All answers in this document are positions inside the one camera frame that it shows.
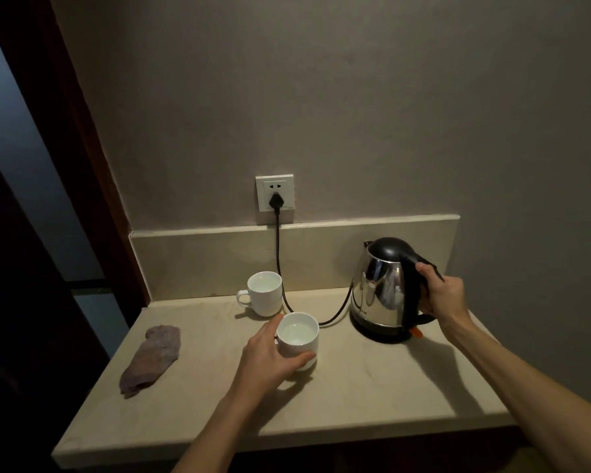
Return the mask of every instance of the stainless steel kettle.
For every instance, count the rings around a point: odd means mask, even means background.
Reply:
[[[375,340],[407,340],[411,327],[435,319],[418,313],[420,285],[426,287],[427,282],[416,271],[417,262],[433,264],[394,237],[365,241],[363,245],[350,298],[353,324]],[[433,268],[440,276],[436,266]]]

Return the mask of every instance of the cloth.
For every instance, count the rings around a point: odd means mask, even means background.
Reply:
[[[145,334],[131,363],[120,376],[120,393],[125,398],[137,395],[153,385],[160,375],[180,357],[180,329],[174,326],[151,327]]]

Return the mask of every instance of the power cord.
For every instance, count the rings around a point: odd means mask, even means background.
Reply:
[[[285,201],[283,200],[282,196],[277,192],[274,192],[274,195],[269,201],[269,205],[274,208],[274,214],[276,215],[276,270],[278,270],[278,275],[282,277],[280,273],[280,208],[284,205]],[[346,307],[348,303],[348,299],[350,298],[350,293],[352,292],[352,287],[354,284],[354,279],[350,281],[350,287],[348,288],[348,293],[346,294],[346,299],[344,299],[343,304],[337,311],[337,313],[331,317],[330,320],[326,320],[325,322],[318,322],[318,324],[323,327],[330,324],[333,320],[339,317],[339,314],[343,312],[343,309]],[[285,301],[285,306],[289,309],[290,312],[293,311],[289,302],[287,302],[287,296],[285,295],[285,283],[282,282],[282,299]]]

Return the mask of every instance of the kettle lid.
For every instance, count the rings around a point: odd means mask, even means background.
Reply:
[[[371,242],[368,247],[370,255],[385,262],[401,262],[407,257],[416,254],[411,246],[396,237],[382,237]]]

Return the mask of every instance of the marble countertop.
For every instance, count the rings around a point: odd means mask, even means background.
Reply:
[[[289,293],[294,310],[334,314],[345,289]],[[63,468],[179,457],[204,427],[236,371],[241,350],[266,319],[234,296],[152,303],[111,359],[55,447]],[[150,388],[124,399],[120,374],[156,325],[181,329],[180,358]],[[442,335],[384,345],[346,314],[319,334],[315,367],[266,398],[239,450],[419,435],[512,424],[490,386]]]

